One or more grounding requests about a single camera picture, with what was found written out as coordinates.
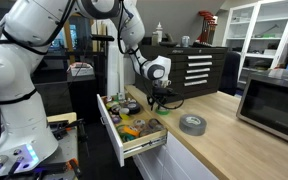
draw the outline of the black tool chest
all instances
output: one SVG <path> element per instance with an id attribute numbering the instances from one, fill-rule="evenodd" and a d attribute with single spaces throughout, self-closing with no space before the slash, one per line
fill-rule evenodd
<path id="1" fill-rule="evenodd" d="M 168 48 L 161 46 L 140 46 L 142 55 L 148 60 L 157 56 L 170 58 L 172 61 L 168 87 L 182 93 L 185 98 L 214 93 L 218 90 L 227 48 Z M 152 82 L 136 75 L 135 86 L 147 93 L 144 82 L 151 90 Z M 168 102 L 180 100 L 170 97 Z"/>

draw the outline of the drawer handle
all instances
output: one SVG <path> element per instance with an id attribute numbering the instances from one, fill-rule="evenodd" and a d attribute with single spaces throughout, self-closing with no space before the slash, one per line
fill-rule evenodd
<path id="1" fill-rule="evenodd" d="M 186 73 L 198 73 L 198 72 L 207 72 L 207 71 L 211 71 L 211 68 L 187 70 Z"/>
<path id="2" fill-rule="evenodd" d="M 212 59 L 212 55 L 187 56 L 188 59 Z"/>
<path id="3" fill-rule="evenodd" d="M 196 75 L 196 76 L 185 76 L 185 79 L 186 80 L 199 79 L 199 78 L 204 78 L 204 77 L 208 77 L 208 74 L 201 74 L 201 75 Z"/>
<path id="4" fill-rule="evenodd" d="M 201 63 L 188 63 L 189 67 L 193 67 L 193 66 L 210 66 L 212 65 L 212 62 L 201 62 Z"/>
<path id="5" fill-rule="evenodd" d="M 205 83 L 207 83 L 207 80 L 184 83 L 184 86 L 194 86 L 194 85 L 205 84 Z"/>
<path id="6" fill-rule="evenodd" d="M 104 118 L 105 117 L 100 117 L 100 120 L 101 120 L 101 123 L 105 126 Z"/>

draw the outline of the counter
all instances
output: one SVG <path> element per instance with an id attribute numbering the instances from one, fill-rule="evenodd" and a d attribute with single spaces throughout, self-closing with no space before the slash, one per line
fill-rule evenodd
<path id="1" fill-rule="evenodd" d="M 239 120 L 240 99 L 217 92 L 186 99 L 181 108 L 162 116 L 150 110 L 143 92 L 134 86 L 126 90 L 219 179 L 288 179 L 288 142 Z M 179 129 L 184 114 L 207 121 L 203 136 Z"/>

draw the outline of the shelf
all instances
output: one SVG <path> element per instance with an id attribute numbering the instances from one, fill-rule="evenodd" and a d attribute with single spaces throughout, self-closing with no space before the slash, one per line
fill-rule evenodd
<path id="1" fill-rule="evenodd" d="M 253 72 L 263 72 L 265 70 L 258 70 L 258 69 L 254 69 L 254 68 L 247 68 L 247 67 L 243 67 L 243 70 L 247 70 L 247 71 L 253 71 Z"/>
<path id="2" fill-rule="evenodd" d="M 238 83 L 246 84 L 246 81 L 238 81 Z"/>
<path id="3" fill-rule="evenodd" d="M 245 40 L 245 38 L 227 38 L 227 40 Z"/>
<path id="4" fill-rule="evenodd" d="M 260 19 L 260 20 L 257 20 L 256 22 L 284 21 L 284 20 L 288 20 L 288 17 L 270 18 L 270 19 Z"/>
<path id="5" fill-rule="evenodd" d="M 237 25 L 237 24 L 249 24 L 250 21 L 243 21 L 243 22 L 232 22 L 231 25 Z"/>
<path id="6" fill-rule="evenodd" d="M 251 40 L 281 40 L 281 38 L 251 38 Z"/>
<path id="7" fill-rule="evenodd" d="M 274 55 L 264 55 L 264 54 L 252 54 L 246 53 L 246 57 L 256 57 L 256 58 L 265 58 L 265 59 L 274 59 Z"/>

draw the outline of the microwave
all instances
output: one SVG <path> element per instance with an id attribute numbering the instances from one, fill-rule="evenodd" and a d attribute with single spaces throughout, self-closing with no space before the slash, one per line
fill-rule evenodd
<path id="1" fill-rule="evenodd" d="M 288 141 L 288 70 L 251 73 L 236 115 Z"/>

